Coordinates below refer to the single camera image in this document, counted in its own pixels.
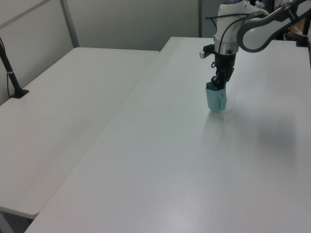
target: cable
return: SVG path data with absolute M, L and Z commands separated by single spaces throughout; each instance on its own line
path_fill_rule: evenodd
M 233 24 L 235 24 L 235 23 L 237 23 L 237 22 L 239 22 L 239 21 L 242 21 L 242 20 L 244 20 L 244 19 L 245 19 L 245 17 L 244 17 L 244 18 L 239 18 L 239 19 L 233 21 L 233 22 L 225 29 L 225 31 L 224 31 L 224 33 L 223 33 L 223 35 L 222 35 L 222 38 L 221 38 L 221 40 L 220 40 L 220 43 L 219 43 L 218 54 L 217 54 L 217 59 L 216 59 L 216 60 L 218 60 L 218 57 L 219 57 L 219 54 L 220 54 L 220 49 L 221 49 L 221 46 L 222 46 L 222 43 L 223 43 L 223 39 L 224 39 L 225 33 L 228 31 L 228 29 L 229 29 Z
M 205 17 L 205 19 L 225 18 L 225 17 L 231 17 L 231 16 L 247 16 L 247 15 L 249 15 L 249 14 L 247 14 L 247 13 L 228 14 L 228 15 L 223 15 L 223 16 Z
M 213 17 L 205 17 L 205 19 L 209 19 L 214 24 L 215 28 L 217 29 L 217 24 L 215 23 L 215 18 L 224 18 L 224 17 L 231 17 L 231 16 L 247 16 L 248 14 L 229 14 L 223 16 L 213 16 Z
M 208 18 L 208 19 L 210 19 L 210 21 L 212 21 L 212 23 L 214 24 L 215 28 L 217 29 L 217 24 L 215 23 L 215 21 L 212 18 Z
M 11 98 L 10 91 L 9 91 L 9 74 L 8 73 L 6 73 L 6 87 L 8 89 L 9 98 Z

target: table surface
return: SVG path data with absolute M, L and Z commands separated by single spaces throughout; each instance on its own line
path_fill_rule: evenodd
M 239 51 L 212 114 L 209 43 L 169 40 L 27 233 L 310 232 L 307 49 Z
M 0 107 L 0 210 L 34 218 L 158 56 L 78 48 Z

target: teal cup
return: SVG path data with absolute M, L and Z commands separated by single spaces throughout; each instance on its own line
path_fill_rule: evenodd
M 206 84 L 206 95 L 208 107 L 213 113 L 220 113 L 225 109 L 227 103 L 225 88 L 218 90 L 212 82 L 209 82 Z

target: black stand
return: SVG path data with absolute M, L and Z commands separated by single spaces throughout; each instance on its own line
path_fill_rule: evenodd
M 302 30 L 302 35 L 296 34 L 296 33 L 288 33 L 288 36 L 297 40 L 296 46 L 297 47 L 306 47 L 310 50 L 310 42 L 308 38 L 309 33 L 309 27 L 310 27 L 310 20 L 311 16 L 306 17 L 305 25 Z
M 16 79 L 16 76 L 14 74 L 14 71 L 11 67 L 11 64 L 9 62 L 9 59 L 8 57 L 6 56 L 6 53 L 5 53 L 5 48 L 4 48 L 4 44 L 0 38 L 0 57 L 1 57 L 1 60 L 4 64 L 4 67 L 6 69 L 6 72 L 13 84 L 13 87 L 14 87 L 14 94 L 11 96 L 12 98 L 16 98 L 16 99 L 20 99 L 22 98 L 24 95 L 26 95 L 29 91 L 28 90 L 23 90 L 17 79 Z

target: metal frame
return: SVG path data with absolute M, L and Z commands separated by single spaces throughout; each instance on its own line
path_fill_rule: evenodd
M 202 37 L 202 0 L 198 0 L 199 7 L 199 37 Z
M 10 19 L 10 20 L 6 21 L 5 23 L 1 24 L 1 25 L 0 25 L 0 29 L 2 29 L 2 28 L 4 28 L 4 27 L 8 26 L 9 24 L 15 22 L 15 21 L 18 20 L 19 18 L 22 18 L 24 15 L 26 15 L 26 14 L 28 14 L 29 12 L 31 12 L 31 11 L 37 9 L 39 6 L 42 6 L 43 4 L 47 3 L 48 1 L 50 1 L 50 0 L 42 0 L 42 2 L 38 3 L 37 5 L 35 5 L 35 6 L 31 7 L 31 8 L 29 8 L 28 10 L 24 11 L 23 13 L 20 13 L 19 15 L 15 16 L 15 17 L 13 17 L 12 19 Z
M 69 35 L 71 38 L 72 45 L 74 48 L 80 47 L 79 41 L 78 41 L 78 36 L 77 36 L 76 30 L 74 28 L 73 20 L 72 20 L 71 14 L 70 14 L 68 2 L 66 0 L 60 0 L 60 4 L 62 6 L 63 14 L 65 17 L 65 21 L 67 24 L 67 28 L 69 31 Z

